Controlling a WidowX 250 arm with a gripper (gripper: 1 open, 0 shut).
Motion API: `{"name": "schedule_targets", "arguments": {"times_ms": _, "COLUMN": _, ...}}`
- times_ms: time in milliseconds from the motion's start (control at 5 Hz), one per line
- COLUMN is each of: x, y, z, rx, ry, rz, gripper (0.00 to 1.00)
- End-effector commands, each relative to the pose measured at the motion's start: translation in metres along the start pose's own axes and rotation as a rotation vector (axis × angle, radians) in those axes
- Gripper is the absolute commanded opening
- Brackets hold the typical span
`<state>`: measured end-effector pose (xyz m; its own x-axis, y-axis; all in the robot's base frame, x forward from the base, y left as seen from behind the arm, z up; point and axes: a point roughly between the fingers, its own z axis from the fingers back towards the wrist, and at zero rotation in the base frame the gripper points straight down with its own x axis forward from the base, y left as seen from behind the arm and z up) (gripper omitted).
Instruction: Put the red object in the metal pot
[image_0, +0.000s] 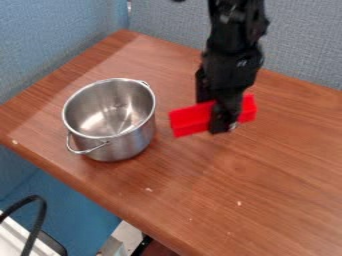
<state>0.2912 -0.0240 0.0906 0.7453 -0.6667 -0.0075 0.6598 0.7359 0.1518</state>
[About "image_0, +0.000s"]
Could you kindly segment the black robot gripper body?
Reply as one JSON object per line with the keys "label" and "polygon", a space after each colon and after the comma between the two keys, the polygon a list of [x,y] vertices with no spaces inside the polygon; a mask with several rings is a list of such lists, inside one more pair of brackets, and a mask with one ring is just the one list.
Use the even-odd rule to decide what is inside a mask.
{"label": "black robot gripper body", "polygon": [[259,44],[227,54],[212,49],[202,52],[204,74],[211,94],[216,90],[245,90],[254,85],[265,56]]}

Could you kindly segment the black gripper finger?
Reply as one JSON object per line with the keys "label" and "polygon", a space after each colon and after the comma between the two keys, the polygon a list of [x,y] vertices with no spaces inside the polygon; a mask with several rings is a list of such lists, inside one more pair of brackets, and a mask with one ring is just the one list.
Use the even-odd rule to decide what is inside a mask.
{"label": "black gripper finger", "polygon": [[235,129],[242,112],[243,92],[241,90],[216,90],[215,104],[211,109],[208,131],[211,134],[230,132]]}
{"label": "black gripper finger", "polygon": [[210,84],[204,74],[203,66],[199,66],[199,69],[195,73],[195,92],[198,103],[207,102],[212,99]]}

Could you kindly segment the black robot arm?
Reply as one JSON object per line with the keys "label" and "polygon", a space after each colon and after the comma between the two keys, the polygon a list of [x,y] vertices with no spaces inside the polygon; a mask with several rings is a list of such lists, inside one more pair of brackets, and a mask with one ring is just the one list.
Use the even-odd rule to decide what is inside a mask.
{"label": "black robot arm", "polygon": [[210,36],[195,73],[196,102],[214,100],[208,132],[235,129],[243,93],[255,83],[265,62],[259,43],[270,21],[265,0],[207,0]]}

